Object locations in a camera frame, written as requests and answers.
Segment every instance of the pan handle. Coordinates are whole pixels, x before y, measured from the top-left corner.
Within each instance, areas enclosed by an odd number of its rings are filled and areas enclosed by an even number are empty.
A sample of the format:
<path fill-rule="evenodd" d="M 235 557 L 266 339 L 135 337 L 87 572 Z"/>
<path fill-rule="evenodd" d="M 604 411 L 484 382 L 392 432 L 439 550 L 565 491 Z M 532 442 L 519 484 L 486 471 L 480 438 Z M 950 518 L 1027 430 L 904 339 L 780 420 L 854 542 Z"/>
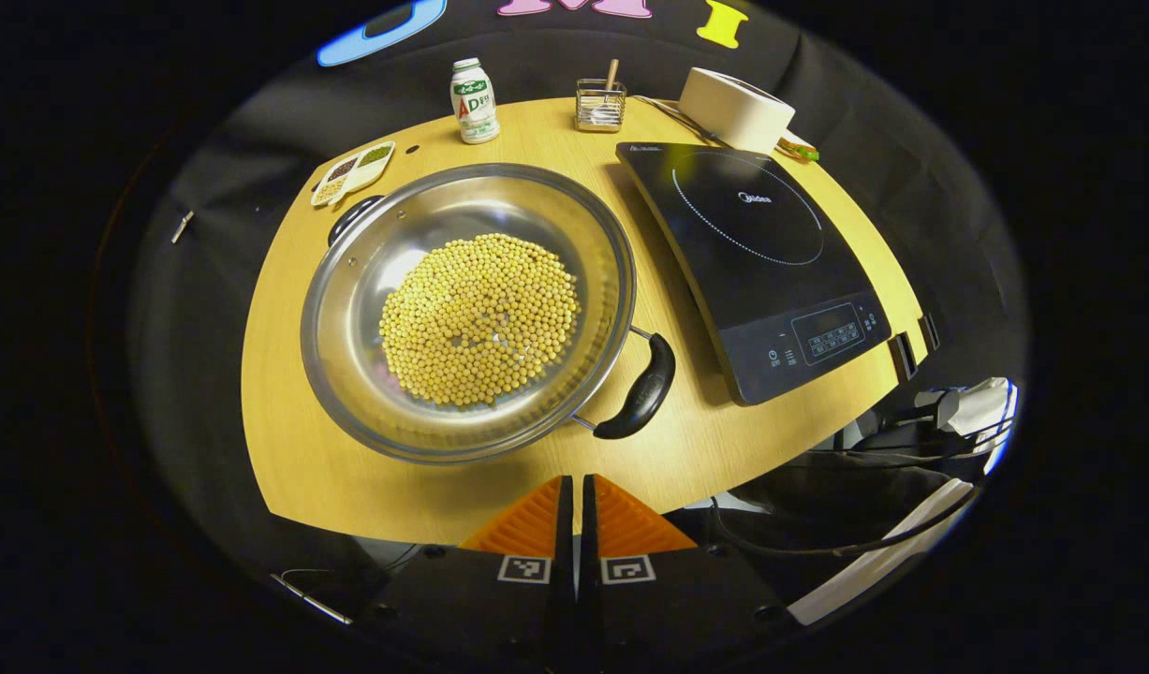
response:
<path fill-rule="evenodd" d="M 333 243 L 337 242 L 337 239 L 340 238 L 341 232 L 346 231 L 349 225 L 353 225 L 353 222 L 361 217 L 365 210 L 370 210 L 370 208 L 377 204 L 378 201 L 381 201 L 383 196 L 386 195 L 368 196 L 365 200 L 361 200 L 358 203 L 350 206 L 350 210 L 346 210 L 346 215 L 338 218 L 337 225 L 329 231 L 329 247 L 332 248 Z"/>
<path fill-rule="evenodd" d="M 617 440 L 637 433 L 646 427 L 650 421 L 661 402 L 665 401 L 665 394 L 670 392 L 670 384 L 673 384 L 673 371 L 676 371 L 676 359 L 673 349 L 661 334 L 649 334 L 642 330 L 629 326 L 629 328 L 646 338 L 650 343 L 650 363 L 646 371 L 637 378 L 633 387 L 625 396 L 625 406 L 620 413 L 609 418 L 608 421 L 592 424 L 579 415 L 571 415 L 571 418 L 595 433 L 596 439 Z"/>

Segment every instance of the wooden table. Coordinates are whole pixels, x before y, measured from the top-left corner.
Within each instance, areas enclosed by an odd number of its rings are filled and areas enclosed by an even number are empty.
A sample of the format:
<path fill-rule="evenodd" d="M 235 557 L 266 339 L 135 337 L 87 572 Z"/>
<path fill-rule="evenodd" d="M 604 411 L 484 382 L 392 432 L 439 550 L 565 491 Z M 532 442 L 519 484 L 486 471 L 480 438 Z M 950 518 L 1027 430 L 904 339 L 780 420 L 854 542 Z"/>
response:
<path fill-rule="evenodd" d="M 770 402 L 750 408 L 733 404 L 681 270 L 615 156 L 620 141 L 699 140 L 637 99 L 629 102 L 619 133 L 574 131 L 573 111 L 573 99 L 507 103 L 499 108 L 502 133 L 484 145 L 464 145 L 452 118 L 372 140 L 368 146 L 395 141 L 385 175 L 336 208 L 314 209 L 308 203 L 311 187 L 333 161 L 313 172 L 267 253 L 241 357 L 246 440 L 271 512 L 358 536 L 455 543 L 546 479 L 573 474 L 579 481 L 589 473 L 603 474 L 656 511 L 668 512 L 785 464 L 899 385 L 889 348 L 882 344 Z M 419 148 L 408 154 L 416 145 Z M 817 164 L 778 153 L 772 157 L 835 223 L 869 273 L 892 332 L 907 332 L 921 359 L 928 351 L 917 323 L 919 303 L 869 218 Z M 620 218 L 637 256 L 633 324 L 663 334 L 678 358 L 665 404 L 646 429 L 630 439 L 593 439 L 569 423 L 531 447 L 480 464 L 406 464 L 350 439 L 316 401 L 300 355 L 300 315 L 337 217 L 364 196 L 386 195 L 421 176 L 483 162 L 558 171 L 591 188 Z M 626 341 L 615 370 L 583 408 L 583 417 L 612 417 L 647 363 L 646 343 Z M 576 489 L 574 533 L 581 525 L 579 499 L 581 490 Z"/>

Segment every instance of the induction cooktop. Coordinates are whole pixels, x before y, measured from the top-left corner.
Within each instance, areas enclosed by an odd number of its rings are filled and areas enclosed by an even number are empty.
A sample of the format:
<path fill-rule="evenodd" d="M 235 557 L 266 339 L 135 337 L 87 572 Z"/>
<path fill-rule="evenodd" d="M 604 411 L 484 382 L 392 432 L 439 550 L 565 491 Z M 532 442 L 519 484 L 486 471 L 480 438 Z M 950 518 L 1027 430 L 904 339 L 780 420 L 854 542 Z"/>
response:
<path fill-rule="evenodd" d="M 766 155 L 620 142 L 707 320 L 733 401 L 753 405 L 890 338 L 840 231 Z"/>

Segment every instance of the yellow letter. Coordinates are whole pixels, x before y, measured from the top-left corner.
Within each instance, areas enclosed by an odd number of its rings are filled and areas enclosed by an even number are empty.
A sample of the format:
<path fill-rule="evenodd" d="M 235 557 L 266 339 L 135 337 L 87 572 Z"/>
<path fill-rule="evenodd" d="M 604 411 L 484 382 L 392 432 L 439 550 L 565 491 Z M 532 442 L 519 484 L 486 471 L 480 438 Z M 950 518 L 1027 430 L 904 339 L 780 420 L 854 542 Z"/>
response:
<path fill-rule="evenodd" d="M 695 30 L 699 38 L 723 44 L 728 49 L 740 47 L 741 44 L 737 41 L 737 29 L 741 26 L 741 22 L 749 21 L 749 17 L 738 9 L 716 2 L 716 0 L 707 0 L 707 6 L 711 8 L 711 16 L 707 17 L 705 26 Z"/>

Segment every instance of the pink letter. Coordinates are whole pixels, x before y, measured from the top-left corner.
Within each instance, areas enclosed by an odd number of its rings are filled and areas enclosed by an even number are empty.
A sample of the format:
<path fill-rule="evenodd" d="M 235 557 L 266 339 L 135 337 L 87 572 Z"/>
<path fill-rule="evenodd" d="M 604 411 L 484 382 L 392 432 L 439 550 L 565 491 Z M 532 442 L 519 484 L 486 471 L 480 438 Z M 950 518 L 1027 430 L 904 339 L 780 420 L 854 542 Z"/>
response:
<path fill-rule="evenodd" d="M 503 5 L 499 8 L 499 16 L 501 17 L 514 17 L 518 14 L 540 14 L 547 13 L 553 3 L 545 0 L 511 0 L 509 3 Z"/>
<path fill-rule="evenodd" d="M 615 14 L 617 17 L 648 18 L 653 16 L 646 8 L 646 0 L 599 0 L 591 8 L 596 13 Z"/>

